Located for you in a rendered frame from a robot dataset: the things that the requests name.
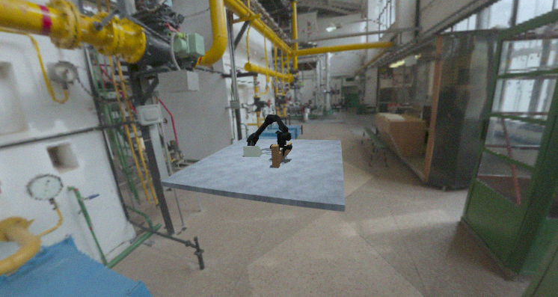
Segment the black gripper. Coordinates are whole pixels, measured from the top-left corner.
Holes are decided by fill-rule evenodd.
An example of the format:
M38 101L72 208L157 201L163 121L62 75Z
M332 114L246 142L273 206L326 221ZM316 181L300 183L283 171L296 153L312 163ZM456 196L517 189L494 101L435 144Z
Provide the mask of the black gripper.
M287 146L284 146L284 140L277 140L277 143L279 144L279 151L280 148L283 148L283 156L285 153L285 150L291 150L292 149L292 145L288 144Z

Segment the brown wooden post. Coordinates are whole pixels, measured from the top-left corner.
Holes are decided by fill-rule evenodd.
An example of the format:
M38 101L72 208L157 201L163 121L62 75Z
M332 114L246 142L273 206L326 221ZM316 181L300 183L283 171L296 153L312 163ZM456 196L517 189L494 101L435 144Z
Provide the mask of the brown wooden post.
M273 144L271 146L271 150L272 150L272 167L279 168L280 167L279 144Z

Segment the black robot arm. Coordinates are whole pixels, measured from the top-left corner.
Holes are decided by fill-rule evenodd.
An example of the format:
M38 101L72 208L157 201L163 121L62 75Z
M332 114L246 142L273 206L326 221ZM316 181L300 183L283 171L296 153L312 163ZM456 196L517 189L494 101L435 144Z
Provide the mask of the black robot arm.
M257 141L259 140L259 135L263 132L263 130L270 124L272 124L273 122L276 122L279 125L279 130L281 131L277 131L277 137L278 140L284 140L284 145L286 145L286 141L289 141L291 139L291 133L288 132L288 127L285 126L282 122L282 120L280 119L280 117L276 114L268 114L266 116L265 122L262 124L262 126L255 132L252 133L248 139L248 145L247 146L255 146L255 144L257 143Z

